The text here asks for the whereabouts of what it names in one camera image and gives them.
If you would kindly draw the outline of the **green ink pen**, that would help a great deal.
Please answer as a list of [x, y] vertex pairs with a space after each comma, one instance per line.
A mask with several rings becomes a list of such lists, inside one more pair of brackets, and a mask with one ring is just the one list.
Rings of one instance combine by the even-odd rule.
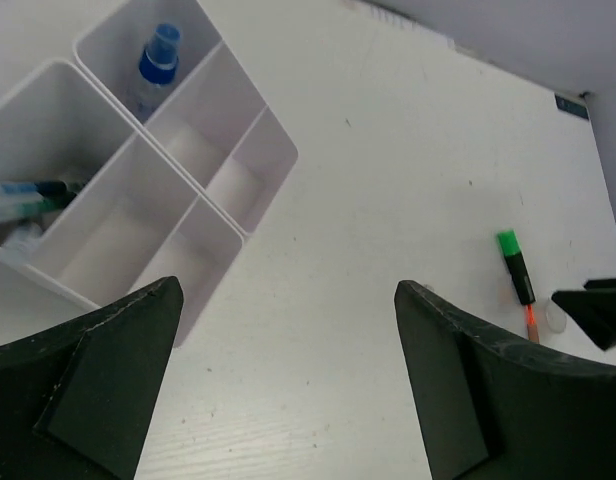
[[56, 197], [42, 197], [40, 200], [35, 201], [0, 205], [0, 224], [63, 210], [76, 197], [76, 193], [67, 192]]

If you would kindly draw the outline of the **orange pen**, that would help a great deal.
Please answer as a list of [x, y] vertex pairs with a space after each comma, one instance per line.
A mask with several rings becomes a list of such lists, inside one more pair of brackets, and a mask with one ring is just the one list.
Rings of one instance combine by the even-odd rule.
[[524, 313], [525, 313], [528, 340], [539, 344], [540, 343], [539, 331], [538, 331], [537, 321], [534, 315], [533, 305], [532, 304], [525, 305]]

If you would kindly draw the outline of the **green cap black highlighter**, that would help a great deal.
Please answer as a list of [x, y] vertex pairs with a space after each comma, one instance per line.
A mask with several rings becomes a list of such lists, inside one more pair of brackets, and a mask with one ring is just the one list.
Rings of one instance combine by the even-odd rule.
[[523, 306], [532, 305], [536, 298], [515, 231], [500, 231], [496, 239], [519, 303]]

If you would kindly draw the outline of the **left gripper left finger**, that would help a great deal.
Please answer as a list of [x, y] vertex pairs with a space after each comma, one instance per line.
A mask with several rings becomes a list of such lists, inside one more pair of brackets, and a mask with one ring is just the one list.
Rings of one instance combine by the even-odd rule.
[[0, 479], [133, 478], [181, 312], [163, 277], [0, 346]]

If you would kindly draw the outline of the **dark blue ink pen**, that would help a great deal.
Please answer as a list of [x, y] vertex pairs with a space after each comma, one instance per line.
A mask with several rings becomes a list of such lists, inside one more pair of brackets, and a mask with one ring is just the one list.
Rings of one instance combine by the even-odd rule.
[[35, 223], [28, 222], [18, 225], [4, 240], [2, 247], [11, 250], [28, 251], [39, 241], [43, 228]]

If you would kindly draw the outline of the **white divided organizer box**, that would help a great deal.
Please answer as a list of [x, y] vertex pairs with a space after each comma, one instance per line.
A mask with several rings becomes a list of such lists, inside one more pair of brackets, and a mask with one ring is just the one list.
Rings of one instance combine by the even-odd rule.
[[[181, 32], [169, 96], [145, 122], [128, 89], [160, 23]], [[0, 224], [0, 345], [164, 276], [177, 344], [256, 230], [297, 149], [197, 1], [127, 1], [0, 100], [0, 182], [86, 182], [63, 210]], [[2, 247], [20, 224], [28, 251]]]

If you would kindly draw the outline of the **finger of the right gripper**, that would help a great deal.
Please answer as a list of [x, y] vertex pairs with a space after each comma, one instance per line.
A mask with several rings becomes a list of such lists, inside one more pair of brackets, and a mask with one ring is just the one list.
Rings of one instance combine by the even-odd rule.
[[551, 300], [598, 348], [616, 346], [616, 278], [588, 280], [582, 290], [558, 290]]

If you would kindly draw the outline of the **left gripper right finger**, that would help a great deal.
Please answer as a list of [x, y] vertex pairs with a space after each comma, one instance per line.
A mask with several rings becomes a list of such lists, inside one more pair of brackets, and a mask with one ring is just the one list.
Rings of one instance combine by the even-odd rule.
[[616, 479], [616, 366], [462, 311], [412, 280], [396, 320], [436, 479]]

